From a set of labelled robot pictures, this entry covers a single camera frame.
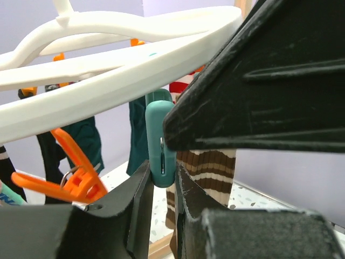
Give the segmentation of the teal clothespin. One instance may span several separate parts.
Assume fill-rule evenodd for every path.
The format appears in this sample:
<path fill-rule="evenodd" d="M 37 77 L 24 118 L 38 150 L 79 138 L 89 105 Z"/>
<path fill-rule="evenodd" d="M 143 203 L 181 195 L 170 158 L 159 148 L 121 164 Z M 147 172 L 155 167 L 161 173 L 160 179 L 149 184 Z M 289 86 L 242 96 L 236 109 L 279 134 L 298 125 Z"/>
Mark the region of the teal clothespin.
<path fill-rule="evenodd" d="M 175 181 L 176 152 L 165 144 L 163 121 L 174 103 L 170 92 L 160 88 L 146 95 L 146 128 L 150 171 L 153 183 L 167 188 Z"/>

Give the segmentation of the white round sock hanger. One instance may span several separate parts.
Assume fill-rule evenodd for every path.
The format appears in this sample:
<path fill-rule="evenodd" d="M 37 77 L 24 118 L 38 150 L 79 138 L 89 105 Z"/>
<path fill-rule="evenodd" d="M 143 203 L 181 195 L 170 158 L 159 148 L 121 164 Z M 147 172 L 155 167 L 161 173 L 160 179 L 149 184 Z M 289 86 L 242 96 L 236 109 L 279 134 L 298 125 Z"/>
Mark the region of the white round sock hanger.
<path fill-rule="evenodd" d="M 110 110 L 206 64 L 242 23 L 235 6 L 142 17 L 74 11 L 55 1 L 55 19 L 1 55 L 1 90 L 63 83 L 1 106 L 1 143 Z"/>

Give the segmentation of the dark green sock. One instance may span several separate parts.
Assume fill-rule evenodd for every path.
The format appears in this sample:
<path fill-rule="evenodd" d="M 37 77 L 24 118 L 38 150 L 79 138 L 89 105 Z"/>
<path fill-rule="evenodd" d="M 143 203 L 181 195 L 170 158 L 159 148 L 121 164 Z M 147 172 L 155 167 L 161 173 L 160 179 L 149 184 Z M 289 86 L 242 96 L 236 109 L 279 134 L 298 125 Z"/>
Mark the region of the dark green sock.
<path fill-rule="evenodd" d="M 104 169 L 101 156 L 101 139 L 95 125 L 95 117 L 64 126 L 62 128 L 78 144 L 97 173 Z"/>
<path fill-rule="evenodd" d="M 127 174 L 129 176 L 145 160 L 149 159 L 145 111 L 145 96 L 129 102 L 129 120 L 131 126 L 130 154 L 127 165 Z"/>

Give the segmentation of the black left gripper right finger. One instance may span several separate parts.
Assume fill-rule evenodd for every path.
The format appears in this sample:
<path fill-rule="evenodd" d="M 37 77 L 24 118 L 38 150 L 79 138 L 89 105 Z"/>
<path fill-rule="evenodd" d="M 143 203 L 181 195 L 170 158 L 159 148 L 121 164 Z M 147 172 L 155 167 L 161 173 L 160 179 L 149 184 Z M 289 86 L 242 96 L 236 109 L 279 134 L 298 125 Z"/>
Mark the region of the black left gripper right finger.
<path fill-rule="evenodd" d="M 178 258 L 344 258 L 330 223 L 312 210 L 222 206 L 182 164 L 175 175 Z"/>

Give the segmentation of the red white striped sock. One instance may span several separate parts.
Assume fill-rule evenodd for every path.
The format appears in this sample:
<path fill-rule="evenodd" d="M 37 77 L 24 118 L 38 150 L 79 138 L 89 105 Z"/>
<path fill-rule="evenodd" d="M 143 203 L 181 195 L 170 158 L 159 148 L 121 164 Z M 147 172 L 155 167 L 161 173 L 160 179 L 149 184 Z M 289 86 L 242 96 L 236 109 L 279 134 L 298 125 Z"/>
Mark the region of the red white striped sock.
<path fill-rule="evenodd" d="M 194 79 L 194 74 L 187 74 L 186 76 L 177 79 L 169 84 L 169 92 L 172 97 L 173 103 L 177 101 L 181 93 L 187 88 L 187 86 Z"/>

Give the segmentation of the black striped sock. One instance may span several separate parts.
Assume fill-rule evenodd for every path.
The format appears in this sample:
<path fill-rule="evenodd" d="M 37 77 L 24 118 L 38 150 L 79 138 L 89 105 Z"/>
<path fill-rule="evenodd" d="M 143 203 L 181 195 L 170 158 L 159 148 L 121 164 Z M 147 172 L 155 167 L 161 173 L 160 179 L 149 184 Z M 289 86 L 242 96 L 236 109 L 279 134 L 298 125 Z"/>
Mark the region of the black striped sock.
<path fill-rule="evenodd" d="M 6 184 L 11 190 L 20 195 L 24 201 L 26 201 L 26 195 L 23 188 L 15 185 L 11 180 L 11 174 L 15 171 L 15 168 L 6 152 L 6 149 L 3 144 L 1 144 L 1 181 Z"/>
<path fill-rule="evenodd" d="M 50 132 L 36 135 L 43 157 L 46 181 L 60 184 L 63 174 L 59 169 L 60 161 L 66 154 Z"/>

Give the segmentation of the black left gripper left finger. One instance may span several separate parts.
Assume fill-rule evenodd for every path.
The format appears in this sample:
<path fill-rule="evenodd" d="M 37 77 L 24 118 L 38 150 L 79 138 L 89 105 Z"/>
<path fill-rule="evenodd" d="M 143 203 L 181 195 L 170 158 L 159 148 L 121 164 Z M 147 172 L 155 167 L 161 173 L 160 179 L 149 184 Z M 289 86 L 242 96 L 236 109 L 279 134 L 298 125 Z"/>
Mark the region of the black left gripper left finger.
<path fill-rule="evenodd" d="M 149 162 L 86 209 L 1 209 L 1 258 L 147 258 L 154 185 Z"/>

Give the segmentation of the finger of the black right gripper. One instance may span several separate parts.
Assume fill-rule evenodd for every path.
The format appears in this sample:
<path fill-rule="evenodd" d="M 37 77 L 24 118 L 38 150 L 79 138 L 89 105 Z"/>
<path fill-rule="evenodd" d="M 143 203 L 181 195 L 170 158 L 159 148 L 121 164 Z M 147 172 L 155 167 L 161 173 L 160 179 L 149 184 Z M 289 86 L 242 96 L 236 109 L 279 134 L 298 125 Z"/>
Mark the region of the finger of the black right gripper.
<path fill-rule="evenodd" d="M 163 129 L 175 151 L 344 152 L 344 1 L 257 1 Z"/>

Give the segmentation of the brown striped sock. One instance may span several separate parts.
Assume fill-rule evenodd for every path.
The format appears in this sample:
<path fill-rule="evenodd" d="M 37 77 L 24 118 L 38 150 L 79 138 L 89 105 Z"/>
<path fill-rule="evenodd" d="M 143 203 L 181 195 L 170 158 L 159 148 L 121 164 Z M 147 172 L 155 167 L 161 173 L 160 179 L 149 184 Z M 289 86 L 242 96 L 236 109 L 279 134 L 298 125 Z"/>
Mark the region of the brown striped sock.
<path fill-rule="evenodd" d="M 177 153 L 190 177 L 220 204 L 227 206 L 236 164 L 235 149 Z"/>

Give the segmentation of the wooden right clothes rack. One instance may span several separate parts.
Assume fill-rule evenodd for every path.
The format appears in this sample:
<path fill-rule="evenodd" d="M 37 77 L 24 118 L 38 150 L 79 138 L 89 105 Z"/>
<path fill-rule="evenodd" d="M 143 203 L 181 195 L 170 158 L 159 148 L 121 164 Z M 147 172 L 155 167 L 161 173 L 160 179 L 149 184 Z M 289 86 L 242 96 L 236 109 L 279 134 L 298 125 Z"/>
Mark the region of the wooden right clothes rack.
<path fill-rule="evenodd" d="M 173 236 L 173 233 L 170 233 L 169 235 L 150 244 L 149 251 L 148 251 L 148 259 L 166 258 L 172 255 L 172 252 L 170 249 L 170 240 L 172 236 Z"/>

